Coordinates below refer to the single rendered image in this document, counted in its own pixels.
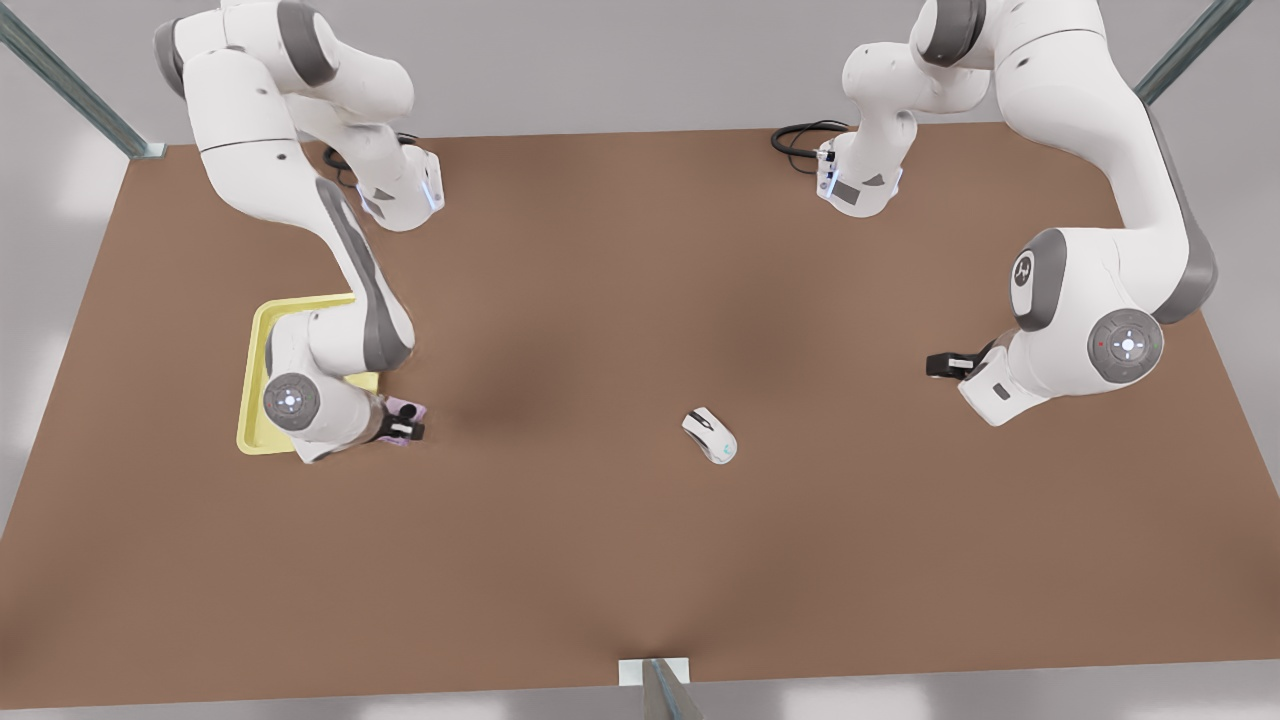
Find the yellow tray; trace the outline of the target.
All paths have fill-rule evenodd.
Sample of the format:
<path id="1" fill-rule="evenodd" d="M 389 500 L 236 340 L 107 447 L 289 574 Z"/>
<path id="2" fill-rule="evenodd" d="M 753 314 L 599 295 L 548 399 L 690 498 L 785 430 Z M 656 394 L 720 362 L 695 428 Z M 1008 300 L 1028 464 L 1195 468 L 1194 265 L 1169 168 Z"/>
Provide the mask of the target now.
<path id="1" fill-rule="evenodd" d="M 293 439 L 271 423 L 265 413 L 264 391 L 270 380 L 268 369 L 270 332 L 283 316 L 302 313 L 311 316 L 328 307 L 343 307 L 355 302 L 352 293 L 334 293 L 302 299 L 280 299 L 265 302 L 253 315 L 248 357 L 244 370 L 243 392 L 239 402 L 239 420 L 236 442 L 242 454 L 269 455 L 294 452 Z"/>

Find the white computer mouse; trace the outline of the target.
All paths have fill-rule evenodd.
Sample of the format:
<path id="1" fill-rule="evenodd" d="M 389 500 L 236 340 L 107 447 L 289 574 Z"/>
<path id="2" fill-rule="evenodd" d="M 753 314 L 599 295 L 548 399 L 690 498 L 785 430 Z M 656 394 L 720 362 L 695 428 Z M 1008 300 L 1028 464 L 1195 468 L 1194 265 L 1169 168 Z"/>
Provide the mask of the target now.
<path id="1" fill-rule="evenodd" d="M 681 427 L 713 464 L 723 465 L 735 457 L 736 437 L 708 407 L 689 411 Z"/>

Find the silver frame post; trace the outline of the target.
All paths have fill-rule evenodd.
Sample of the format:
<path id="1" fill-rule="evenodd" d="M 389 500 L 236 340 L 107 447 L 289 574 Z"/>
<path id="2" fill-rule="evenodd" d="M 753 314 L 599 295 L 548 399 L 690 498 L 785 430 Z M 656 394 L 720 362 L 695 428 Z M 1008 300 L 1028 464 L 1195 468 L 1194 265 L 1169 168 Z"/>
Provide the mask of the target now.
<path id="1" fill-rule="evenodd" d="M 1137 83 L 1137 97 L 1147 106 L 1155 104 L 1253 1 L 1212 0 Z"/>
<path id="2" fill-rule="evenodd" d="M 165 156 L 165 143 L 146 141 L 3 0 L 0 0 L 0 44 L 4 44 L 41 81 L 131 160 Z"/>
<path id="3" fill-rule="evenodd" d="M 690 661 L 677 659 L 622 659 L 618 685 L 643 688 L 643 720 L 705 720 L 689 692 Z"/>

